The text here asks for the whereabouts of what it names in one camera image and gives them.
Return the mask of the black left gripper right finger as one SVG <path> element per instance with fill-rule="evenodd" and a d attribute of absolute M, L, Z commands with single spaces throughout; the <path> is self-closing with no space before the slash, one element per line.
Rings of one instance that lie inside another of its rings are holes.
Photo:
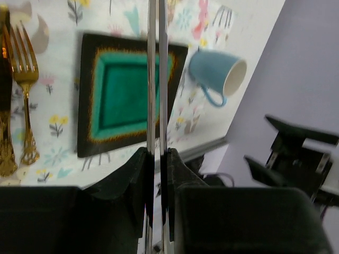
<path fill-rule="evenodd" d="M 171 149 L 175 253 L 332 253 L 318 212 L 296 188 L 209 186 Z"/>

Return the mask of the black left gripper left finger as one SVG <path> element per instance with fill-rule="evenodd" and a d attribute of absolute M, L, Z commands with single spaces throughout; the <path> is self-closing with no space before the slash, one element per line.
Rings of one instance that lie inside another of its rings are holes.
<path fill-rule="evenodd" d="M 1 253 L 136 253 L 147 150 L 87 189 L 2 187 Z"/>

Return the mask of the silver serving tongs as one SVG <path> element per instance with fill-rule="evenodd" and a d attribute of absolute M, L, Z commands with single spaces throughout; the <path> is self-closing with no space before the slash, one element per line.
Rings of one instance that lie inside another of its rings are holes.
<path fill-rule="evenodd" d="M 147 162 L 150 187 L 155 173 L 156 119 L 159 116 L 160 189 L 162 208 L 162 251 L 174 253 L 170 241 L 167 185 L 167 98 L 168 98 L 167 1 L 148 1 L 147 31 Z"/>

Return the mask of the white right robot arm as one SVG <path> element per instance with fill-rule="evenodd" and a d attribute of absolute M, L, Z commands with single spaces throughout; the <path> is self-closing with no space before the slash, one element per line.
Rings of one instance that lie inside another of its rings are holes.
<path fill-rule="evenodd" d="M 338 134 L 287 123 L 268 114 L 265 119 L 278 133 L 265 165 L 249 156 L 244 157 L 252 179 L 270 187 L 298 188 L 323 214 L 328 207 L 337 207 L 338 194 L 321 189 L 333 165 L 331 154 L 306 148 L 303 144 L 306 139 L 311 139 L 337 146 Z"/>

